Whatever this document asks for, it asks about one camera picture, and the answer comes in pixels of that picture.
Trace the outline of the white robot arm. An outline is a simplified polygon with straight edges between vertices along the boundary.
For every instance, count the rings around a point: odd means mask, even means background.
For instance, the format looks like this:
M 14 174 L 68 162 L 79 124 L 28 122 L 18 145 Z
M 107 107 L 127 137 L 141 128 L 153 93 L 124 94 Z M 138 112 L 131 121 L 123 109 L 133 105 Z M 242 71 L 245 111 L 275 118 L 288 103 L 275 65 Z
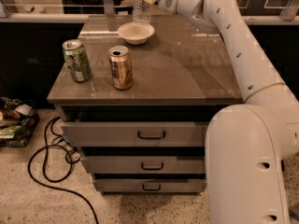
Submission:
M 243 99 L 206 131 L 210 224 L 291 224 L 282 161 L 299 151 L 299 104 L 245 24 L 236 0 L 144 0 L 221 34 Z

